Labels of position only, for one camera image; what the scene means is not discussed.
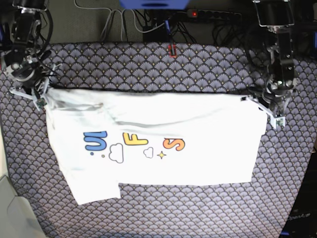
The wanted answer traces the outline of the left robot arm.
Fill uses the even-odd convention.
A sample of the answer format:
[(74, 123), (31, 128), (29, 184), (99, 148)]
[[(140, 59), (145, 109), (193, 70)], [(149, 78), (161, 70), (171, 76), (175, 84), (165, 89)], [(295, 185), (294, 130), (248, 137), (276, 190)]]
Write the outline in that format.
[(295, 25), (289, 0), (254, 0), (259, 27), (270, 36), (265, 39), (269, 62), (262, 86), (249, 87), (250, 99), (270, 117), (271, 122), (282, 125), (286, 108), (297, 85), (293, 60), (291, 27)]

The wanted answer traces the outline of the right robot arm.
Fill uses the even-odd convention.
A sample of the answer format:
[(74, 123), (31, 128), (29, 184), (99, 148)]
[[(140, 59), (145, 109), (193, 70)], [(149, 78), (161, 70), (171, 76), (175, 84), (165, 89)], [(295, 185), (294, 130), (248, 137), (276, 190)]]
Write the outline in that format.
[(14, 0), (12, 24), (0, 25), (0, 70), (20, 84), (11, 94), (30, 99), (36, 106), (46, 104), (46, 92), (56, 64), (45, 65), (53, 34), (53, 18), (47, 0)]

